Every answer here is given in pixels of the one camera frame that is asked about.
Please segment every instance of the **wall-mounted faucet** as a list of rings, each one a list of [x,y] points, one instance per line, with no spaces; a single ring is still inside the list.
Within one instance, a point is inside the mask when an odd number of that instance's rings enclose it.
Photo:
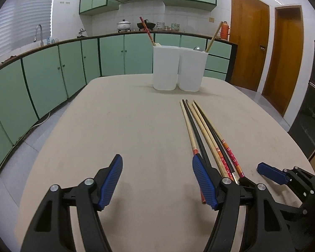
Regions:
[[[35,38],[34,38],[34,43],[36,43],[36,36],[37,36],[37,29],[41,29],[41,46],[43,46],[43,31],[42,31],[42,26],[40,24],[37,25],[36,27],[36,33],[35,33]]]

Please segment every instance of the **white blind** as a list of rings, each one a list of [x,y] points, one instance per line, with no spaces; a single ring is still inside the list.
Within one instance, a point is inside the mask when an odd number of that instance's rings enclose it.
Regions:
[[[0,9],[0,56],[32,43],[38,24],[50,37],[52,0],[7,0]]]

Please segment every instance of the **table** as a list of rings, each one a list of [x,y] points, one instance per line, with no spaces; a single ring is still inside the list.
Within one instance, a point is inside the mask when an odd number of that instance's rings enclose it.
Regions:
[[[122,175],[110,205],[99,213],[113,251],[203,251],[218,212],[201,204],[181,99],[203,107],[247,177],[264,183],[277,202],[301,204],[256,168],[266,162],[313,173],[310,163],[287,132],[232,85],[205,77],[197,93],[157,91],[151,74],[101,77],[74,99],[40,151],[20,203],[18,241],[52,184],[76,186],[121,154]],[[241,207],[231,251],[239,251],[244,214]],[[77,251],[84,251],[75,208],[71,219]]]

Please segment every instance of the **door frame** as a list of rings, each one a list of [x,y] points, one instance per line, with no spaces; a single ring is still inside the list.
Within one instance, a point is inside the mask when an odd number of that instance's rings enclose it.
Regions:
[[[269,4],[267,4],[267,3],[265,3],[264,1],[262,1],[262,0],[258,0],[258,1],[260,1],[260,2],[262,2],[262,3],[264,3],[265,5],[267,5],[267,7],[268,7],[268,37],[267,37],[267,45],[266,45],[266,54],[265,54],[265,57],[264,57],[264,64],[263,64],[263,68],[262,68],[262,71],[261,71],[261,74],[259,75],[259,80],[258,80],[258,86],[257,86],[257,88],[256,88],[256,90],[255,90],[255,92],[257,92],[258,91],[258,89],[259,89],[259,86],[260,86],[260,82],[261,82],[261,77],[262,77],[262,75],[263,75],[263,73],[264,73],[264,68],[265,68],[265,62],[266,62],[266,58],[267,58],[267,49],[268,49],[268,43],[269,43],[269,35],[270,35],[270,30],[271,30],[271,27],[270,27],[270,20],[271,20],[271,12],[270,12],[270,5]],[[233,0],[231,0],[231,23],[232,23],[232,9],[233,9]]]
[[[267,72],[267,75],[266,75],[266,81],[265,81],[265,84],[264,84],[264,88],[261,92],[261,95],[265,97],[264,93],[265,93],[265,88],[266,88],[266,85],[267,85],[267,82],[268,82],[268,77],[269,77],[269,73],[270,73],[270,69],[271,69],[271,64],[272,64],[272,60],[273,60],[273,53],[274,53],[274,45],[275,45],[275,42],[276,42],[276,39],[278,37],[278,34],[276,33],[276,29],[277,29],[277,15],[278,15],[278,10],[280,9],[291,9],[291,8],[298,8],[300,9],[300,15],[301,15],[301,22],[302,22],[302,55],[301,55],[301,62],[300,62],[300,69],[299,69],[299,73],[298,73],[298,76],[296,78],[296,82],[298,81],[298,78],[299,78],[299,75],[300,75],[300,70],[301,70],[301,63],[302,63],[302,57],[303,57],[303,47],[304,47],[304,23],[303,23],[303,14],[302,14],[302,5],[279,5],[279,6],[276,6],[274,8],[275,10],[275,24],[274,24],[274,39],[273,39],[273,48],[272,48],[272,53],[271,53],[271,62],[269,64],[269,68],[268,68],[268,72]],[[291,98],[293,97],[294,95],[294,91],[295,91],[295,88],[296,88],[296,83],[295,83],[295,87],[294,87],[294,90],[293,90],[293,93],[291,95]],[[289,104],[291,103],[291,99],[290,101],[287,103],[285,109],[283,110],[282,113],[280,113],[278,111],[278,113],[281,114],[281,116],[283,117],[287,111],[287,108],[289,106]]]

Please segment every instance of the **red thermos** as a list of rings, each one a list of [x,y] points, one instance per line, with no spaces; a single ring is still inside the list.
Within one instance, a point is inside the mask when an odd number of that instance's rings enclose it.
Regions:
[[[222,24],[222,29],[221,29],[221,39],[224,39],[227,41],[229,34],[229,25],[227,24],[227,22],[224,22]]]

